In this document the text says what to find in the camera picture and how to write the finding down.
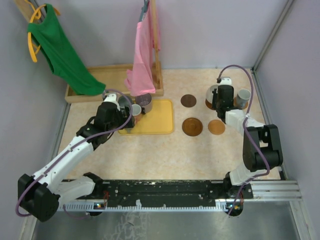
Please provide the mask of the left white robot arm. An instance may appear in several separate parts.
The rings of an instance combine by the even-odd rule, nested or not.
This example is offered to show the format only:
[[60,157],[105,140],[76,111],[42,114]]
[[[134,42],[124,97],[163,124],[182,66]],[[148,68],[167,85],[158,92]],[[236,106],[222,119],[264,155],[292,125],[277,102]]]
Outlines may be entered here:
[[101,197],[103,180],[94,173],[87,172],[69,182],[63,180],[82,160],[106,143],[115,131],[133,122],[131,103],[121,108],[117,102],[102,102],[96,115],[76,132],[60,154],[33,175],[23,174],[18,179],[15,213],[19,217],[34,216],[45,222],[70,201],[84,196]]

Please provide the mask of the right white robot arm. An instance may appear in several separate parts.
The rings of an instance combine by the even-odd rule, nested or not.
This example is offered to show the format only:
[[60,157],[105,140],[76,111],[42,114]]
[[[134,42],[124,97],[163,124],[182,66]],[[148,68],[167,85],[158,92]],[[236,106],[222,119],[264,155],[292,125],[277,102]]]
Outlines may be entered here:
[[257,177],[267,176],[283,163],[283,152],[278,127],[264,124],[250,116],[252,92],[241,89],[234,96],[234,87],[220,84],[213,91],[212,106],[217,117],[234,128],[242,137],[242,163],[226,175],[223,192],[235,198],[241,187]]

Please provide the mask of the grey blue mug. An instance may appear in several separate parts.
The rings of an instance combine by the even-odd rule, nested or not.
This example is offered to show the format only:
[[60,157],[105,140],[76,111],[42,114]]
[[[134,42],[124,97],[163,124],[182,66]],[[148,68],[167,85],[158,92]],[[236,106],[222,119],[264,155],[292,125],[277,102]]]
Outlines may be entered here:
[[240,89],[236,96],[237,103],[240,106],[243,106],[246,101],[249,101],[251,99],[251,92],[248,89]]

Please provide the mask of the light wooden coaster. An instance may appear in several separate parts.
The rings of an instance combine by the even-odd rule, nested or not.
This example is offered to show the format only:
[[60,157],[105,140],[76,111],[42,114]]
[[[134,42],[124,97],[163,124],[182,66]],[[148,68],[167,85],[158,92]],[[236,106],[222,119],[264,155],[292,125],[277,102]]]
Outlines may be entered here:
[[237,98],[235,97],[235,98],[233,99],[233,105],[234,105],[235,107],[237,107],[238,109],[245,110],[245,109],[247,109],[247,108],[248,108],[248,106],[249,106],[249,102],[248,102],[248,101],[246,101],[246,102],[244,103],[244,105],[243,105],[243,106],[241,106],[241,105],[239,105],[239,104],[238,104],[238,102],[237,102]]
[[225,132],[226,127],[221,120],[214,119],[208,123],[208,130],[213,135],[221,135]]

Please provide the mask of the dark teal mug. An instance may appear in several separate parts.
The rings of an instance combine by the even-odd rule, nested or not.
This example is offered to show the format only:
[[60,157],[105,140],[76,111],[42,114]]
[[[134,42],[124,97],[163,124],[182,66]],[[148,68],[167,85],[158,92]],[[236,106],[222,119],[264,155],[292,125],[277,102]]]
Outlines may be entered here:
[[133,100],[131,99],[130,96],[126,96],[126,97],[120,96],[120,97],[118,98],[118,104],[119,104],[119,106],[120,106],[120,108],[121,108],[122,110],[124,110],[125,107],[128,107],[128,108],[129,108],[133,103],[134,103],[134,102],[133,102]]

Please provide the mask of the large white mug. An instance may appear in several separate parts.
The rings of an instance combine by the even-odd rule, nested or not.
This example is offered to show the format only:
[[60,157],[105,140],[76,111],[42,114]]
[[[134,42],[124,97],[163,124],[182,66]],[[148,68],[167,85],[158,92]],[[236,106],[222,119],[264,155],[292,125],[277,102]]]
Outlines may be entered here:
[[218,99],[218,84],[210,86],[206,91],[205,100],[210,104],[211,109],[216,109]]

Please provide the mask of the purple glass cup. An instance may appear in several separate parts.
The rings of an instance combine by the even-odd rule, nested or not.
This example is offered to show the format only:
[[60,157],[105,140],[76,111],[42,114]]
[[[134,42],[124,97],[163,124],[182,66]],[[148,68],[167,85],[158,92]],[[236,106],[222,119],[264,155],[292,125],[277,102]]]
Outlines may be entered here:
[[152,100],[153,100],[152,95],[150,93],[146,93],[146,94],[135,97],[135,102],[141,107],[142,113],[144,115],[149,113],[152,110],[153,108]]

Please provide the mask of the pink lettered mug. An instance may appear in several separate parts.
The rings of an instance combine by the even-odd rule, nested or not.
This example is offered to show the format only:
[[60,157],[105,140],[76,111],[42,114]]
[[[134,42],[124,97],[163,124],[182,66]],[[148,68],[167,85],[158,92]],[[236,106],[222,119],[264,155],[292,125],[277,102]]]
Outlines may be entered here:
[[134,118],[134,124],[136,125],[142,118],[142,107],[139,104],[132,105],[132,116]]

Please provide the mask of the brown ridged wooden coaster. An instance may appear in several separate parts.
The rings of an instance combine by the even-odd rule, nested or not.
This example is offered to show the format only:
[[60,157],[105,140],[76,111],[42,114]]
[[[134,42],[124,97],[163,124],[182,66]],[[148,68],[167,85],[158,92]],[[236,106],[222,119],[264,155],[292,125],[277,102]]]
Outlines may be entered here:
[[187,136],[196,137],[202,133],[203,124],[198,118],[189,117],[183,121],[182,131]]

